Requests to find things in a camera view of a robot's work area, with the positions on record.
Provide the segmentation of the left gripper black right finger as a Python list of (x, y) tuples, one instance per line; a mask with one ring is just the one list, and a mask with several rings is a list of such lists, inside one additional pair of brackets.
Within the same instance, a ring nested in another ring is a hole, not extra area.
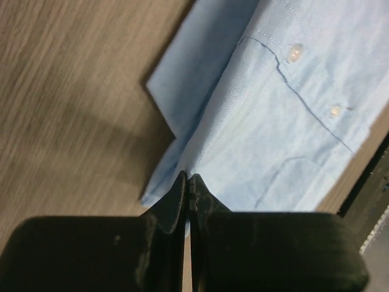
[(369, 273), (334, 214), (232, 212), (189, 181), (194, 291), (363, 291)]

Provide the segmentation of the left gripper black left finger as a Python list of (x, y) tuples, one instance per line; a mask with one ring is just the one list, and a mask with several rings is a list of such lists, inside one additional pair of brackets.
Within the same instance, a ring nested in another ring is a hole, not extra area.
[(186, 174), (138, 217), (32, 217), (1, 254), (2, 291), (181, 291)]

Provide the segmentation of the light blue long sleeve shirt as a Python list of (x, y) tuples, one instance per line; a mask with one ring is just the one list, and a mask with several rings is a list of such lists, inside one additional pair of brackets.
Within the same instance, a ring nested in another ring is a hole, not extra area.
[(180, 171), (235, 211), (312, 211), (388, 103), (387, 1), (196, 1), (146, 84)]

